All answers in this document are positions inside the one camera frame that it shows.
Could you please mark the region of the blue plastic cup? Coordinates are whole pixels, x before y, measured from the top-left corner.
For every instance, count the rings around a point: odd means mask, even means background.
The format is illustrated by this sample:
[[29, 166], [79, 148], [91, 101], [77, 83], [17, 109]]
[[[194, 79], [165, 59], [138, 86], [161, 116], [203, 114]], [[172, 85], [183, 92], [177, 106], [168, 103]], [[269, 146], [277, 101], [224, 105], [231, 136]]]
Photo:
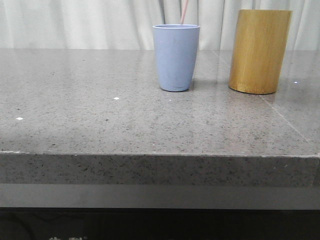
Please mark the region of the blue plastic cup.
[[154, 25], [157, 79], [162, 90], [183, 92], [193, 79], [200, 38], [199, 25]]

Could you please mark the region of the pink chopstick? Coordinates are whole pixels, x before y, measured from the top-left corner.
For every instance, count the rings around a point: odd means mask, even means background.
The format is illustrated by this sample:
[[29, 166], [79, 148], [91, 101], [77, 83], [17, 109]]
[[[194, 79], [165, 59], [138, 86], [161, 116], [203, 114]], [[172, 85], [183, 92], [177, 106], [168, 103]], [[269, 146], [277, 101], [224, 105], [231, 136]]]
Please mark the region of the pink chopstick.
[[189, 0], [184, 1], [184, 5], [181, 12], [180, 24], [183, 25], [186, 17], [186, 12], [188, 9]]

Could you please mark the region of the bamboo wooden cup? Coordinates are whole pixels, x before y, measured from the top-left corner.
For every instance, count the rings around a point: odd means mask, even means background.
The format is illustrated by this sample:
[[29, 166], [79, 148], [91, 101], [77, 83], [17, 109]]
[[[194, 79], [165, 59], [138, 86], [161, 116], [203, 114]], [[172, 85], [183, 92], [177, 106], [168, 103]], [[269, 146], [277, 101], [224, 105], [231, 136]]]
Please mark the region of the bamboo wooden cup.
[[290, 10], [239, 10], [229, 88], [257, 95], [277, 91], [291, 17]]

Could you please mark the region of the white grey curtain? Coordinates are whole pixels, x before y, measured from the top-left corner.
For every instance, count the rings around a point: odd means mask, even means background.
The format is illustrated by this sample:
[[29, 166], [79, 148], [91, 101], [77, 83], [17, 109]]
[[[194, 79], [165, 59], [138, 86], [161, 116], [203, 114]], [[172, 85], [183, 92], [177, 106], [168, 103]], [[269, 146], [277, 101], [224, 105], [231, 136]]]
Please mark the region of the white grey curtain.
[[[181, 0], [3, 0], [0, 46], [151, 50], [152, 27], [178, 24], [183, 6]], [[184, 22], [200, 26], [202, 50], [231, 50], [242, 9], [290, 10], [287, 49], [320, 48], [317, 0], [191, 0]]]

